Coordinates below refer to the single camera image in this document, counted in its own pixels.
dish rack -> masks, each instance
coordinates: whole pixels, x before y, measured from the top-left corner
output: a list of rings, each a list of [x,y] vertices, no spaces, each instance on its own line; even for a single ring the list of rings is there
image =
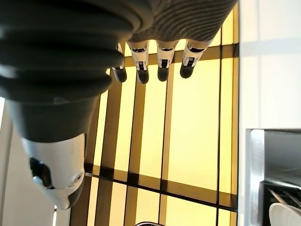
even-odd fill
[[[301,189],[289,184],[280,185],[269,181],[260,182],[259,222],[261,226],[271,226],[269,207],[273,203],[294,206],[301,210]]]

white plate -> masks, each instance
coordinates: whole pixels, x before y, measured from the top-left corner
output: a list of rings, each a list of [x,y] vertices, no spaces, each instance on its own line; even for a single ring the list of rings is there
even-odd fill
[[[301,226],[301,211],[294,206],[273,203],[269,208],[271,226]]]

yellow glass panel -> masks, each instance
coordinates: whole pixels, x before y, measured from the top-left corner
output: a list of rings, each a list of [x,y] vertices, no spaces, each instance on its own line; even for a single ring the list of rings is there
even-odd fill
[[[186,45],[186,39],[179,40],[177,46],[175,47],[175,51],[183,50],[185,48],[185,45]]]
[[[220,61],[199,61],[189,79],[174,65],[168,179],[216,190]]]
[[[233,37],[234,37],[233,23],[234,23],[234,16],[232,10],[222,25],[222,45],[233,43]]]
[[[222,60],[220,191],[231,193],[233,59]]]
[[[140,174],[160,178],[166,81],[157,78],[157,65],[149,65],[150,80],[146,85]]]
[[[91,181],[87,226],[94,226],[97,191],[98,191],[98,178],[91,178],[91,179],[92,179],[92,181]]]
[[[131,146],[133,108],[135,98],[136,67],[126,67],[127,80],[122,83],[115,169],[128,170]]]
[[[155,40],[149,41],[149,54],[157,53],[157,42]]]
[[[109,226],[123,226],[127,186],[113,183]]]
[[[149,54],[153,54],[153,53],[157,53],[157,43],[155,40],[150,40],[149,41]],[[126,43],[126,48],[125,48],[125,52],[124,52],[124,56],[125,57],[129,57],[132,55],[131,49],[128,46],[128,44]]]
[[[214,226],[216,208],[189,202],[174,197],[167,197],[167,226]]]
[[[221,209],[218,211],[218,226],[230,226],[230,212]]]
[[[209,46],[219,46],[221,44],[221,30],[218,30],[218,33],[214,37],[213,41]]]
[[[158,222],[160,194],[138,189],[136,224],[143,221]]]
[[[103,151],[103,134],[105,125],[105,116],[107,112],[108,91],[104,92],[100,96],[99,114],[98,114],[98,126],[96,134],[94,165],[100,166],[102,151]]]
[[[130,57],[131,55],[132,55],[131,49],[128,46],[128,44],[126,43],[126,48],[125,48],[125,51],[124,51],[124,56],[125,57]]]

white wall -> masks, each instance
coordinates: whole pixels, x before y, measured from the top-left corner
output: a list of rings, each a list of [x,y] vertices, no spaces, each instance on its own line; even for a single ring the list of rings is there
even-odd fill
[[[239,225],[247,128],[301,128],[301,1],[240,0]]]
[[[13,131],[2,226],[52,226],[54,205],[32,182],[29,160]]]

metal frame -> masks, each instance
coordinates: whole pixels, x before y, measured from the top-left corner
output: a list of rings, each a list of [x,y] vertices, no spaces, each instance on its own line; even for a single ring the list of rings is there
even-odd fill
[[[220,60],[220,84],[219,84],[219,113],[218,113],[218,169],[217,169],[217,188],[209,190],[200,187],[184,185],[181,183],[168,181],[168,159],[169,159],[169,141],[171,126],[171,106],[173,96],[173,76],[174,64],[182,62],[182,51],[175,51],[173,63],[170,65],[169,77],[166,83],[166,108],[164,122],[164,139],[162,146],[161,178],[152,178],[139,174],[145,85],[136,81],[135,102],[132,124],[132,138],[130,146],[130,157],[128,172],[114,169],[116,142],[118,133],[118,121],[120,110],[120,98],[122,83],[113,82],[108,94],[107,116],[105,122],[105,132],[103,139],[103,152],[101,167],[93,165],[93,162],[86,161],[87,189],[83,191],[83,197],[75,207],[71,209],[71,226],[87,225],[87,212],[89,207],[88,186],[91,186],[91,177],[99,178],[98,197],[96,204],[95,225],[109,226],[110,206],[112,195],[112,183],[120,183],[127,186],[126,203],[124,214],[124,226],[135,225],[138,188],[156,192],[160,194],[158,224],[166,224],[166,206],[167,197],[172,196],[184,199],[190,202],[196,202],[203,205],[215,207],[216,225],[218,225],[219,209],[230,211],[230,226],[237,224],[238,211],[238,57],[239,57],[239,36],[238,36],[238,4],[234,8],[234,43],[209,47],[202,55],[201,60]],[[222,59],[233,58],[233,99],[232,99],[232,166],[231,166],[231,193],[220,192],[220,110],[221,110],[221,76]],[[156,54],[149,55],[149,65],[156,65]],[[135,66],[131,56],[125,57],[125,67]],[[93,118],[92,125],[97,125],[97,118]],[[91,146],[88,150],[88,160],[93,159],[95,147]]]

